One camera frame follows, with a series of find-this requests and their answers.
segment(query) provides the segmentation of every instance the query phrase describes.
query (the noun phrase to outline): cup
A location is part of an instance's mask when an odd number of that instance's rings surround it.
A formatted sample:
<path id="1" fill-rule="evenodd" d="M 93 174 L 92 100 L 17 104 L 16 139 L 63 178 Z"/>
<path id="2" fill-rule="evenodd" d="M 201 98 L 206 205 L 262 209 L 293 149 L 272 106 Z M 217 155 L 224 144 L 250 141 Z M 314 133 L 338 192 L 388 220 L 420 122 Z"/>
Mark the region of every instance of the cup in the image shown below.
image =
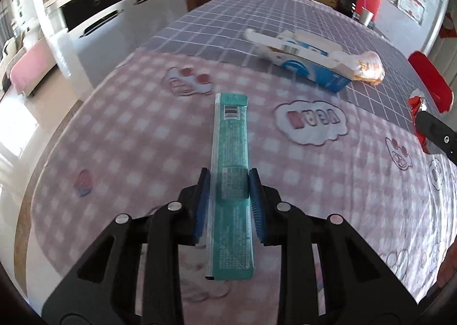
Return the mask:
<path id="1" fill-rule="evenodd" d="M 364 7 L 362 8 L 362 14 L 360 15 L 359 22 L 362 23 L 364 26 L 368 26 L 373 18 L 373 13 Z"/>

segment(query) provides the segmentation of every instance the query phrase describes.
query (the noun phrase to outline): metal screw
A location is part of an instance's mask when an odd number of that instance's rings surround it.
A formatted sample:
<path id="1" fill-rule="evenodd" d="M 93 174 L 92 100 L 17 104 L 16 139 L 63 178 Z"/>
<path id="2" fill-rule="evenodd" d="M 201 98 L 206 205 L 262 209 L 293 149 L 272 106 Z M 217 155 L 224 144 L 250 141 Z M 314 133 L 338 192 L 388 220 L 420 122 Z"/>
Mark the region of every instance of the metal screw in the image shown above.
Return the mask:
<path id="1" fill-rule="evenodd" d="M 280 202 L 276 208 L 280 211 L 280 212 L 288 212 L 290 210 L 290 204 L 287 204 L 286 202 Z"/>
<path id="2" fill-rule="evenodd" d="M 333 224 L 342 224 L 343 220 L 343 217 L 338 214 L 333 214 L 330 216 L 330 222 L 332 222 Z"/>
<path id="3" fill-rule="evenodd" d="M 116 219 L 115 219 L 116 223 L 118 224 L 124 224 L 124 223 L 127 223 L 129 221 L 129 215 L 128 214 L 119 214 Z"/>
<path id="4" fill-rule="evenodd" d="M 168 210 L 170 210 L 172 212 L 177 212 L 181 208 L 182 208 L 182 205 L 178 201 L 173 201 L 170 204 L 168 204 Z"/>

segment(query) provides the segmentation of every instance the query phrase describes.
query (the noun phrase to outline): sofa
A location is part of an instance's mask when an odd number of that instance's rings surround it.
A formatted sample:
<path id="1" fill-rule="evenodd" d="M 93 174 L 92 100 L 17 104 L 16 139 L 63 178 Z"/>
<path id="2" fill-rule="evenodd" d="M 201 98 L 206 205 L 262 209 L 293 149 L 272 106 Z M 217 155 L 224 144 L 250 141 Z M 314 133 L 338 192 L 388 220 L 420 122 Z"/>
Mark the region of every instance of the sofa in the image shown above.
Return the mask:
<path id="1" fill-rule="evenodd" d="M 22 45 L 9 62 L 6 74 L 17 93 L 28 97 L 33 95 L 35 87 L 56 65 L 56 61 L 39 26 L 26 33 Z"/>
<path id="2" fill-rule="evenodd" d="M 10 65 L 11 60 L 14 58 L 17 52 L 17 47 L 16 47 L 16 40 L 15 38 L 11 38 L 8 41 L 6 41 L 3 50 L 2 50 L 2 60 L 0 61 L 0 82 L 1 82 L 1 87 L 0 90 L 3 89 L 4 91 L 7 91 L 8 88 L 11 85 L 10 79 L 9 79 L 9 73 L 7 72 L 8 66 Z"/>

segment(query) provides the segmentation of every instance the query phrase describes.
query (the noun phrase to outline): curtain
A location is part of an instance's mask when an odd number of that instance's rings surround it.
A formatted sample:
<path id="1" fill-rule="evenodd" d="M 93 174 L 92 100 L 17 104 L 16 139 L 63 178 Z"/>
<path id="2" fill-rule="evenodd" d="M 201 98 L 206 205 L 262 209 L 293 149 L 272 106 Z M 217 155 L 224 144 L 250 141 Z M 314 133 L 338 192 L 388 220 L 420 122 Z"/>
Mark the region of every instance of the curtain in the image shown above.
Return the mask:
<path id="1" fill-rule="evenodd" d="M 11 16 L 8 7 L 8 0 L 0 1 L 0 48 L 3 49 L 6 41 L 14 37 L 11 27 Z"/>

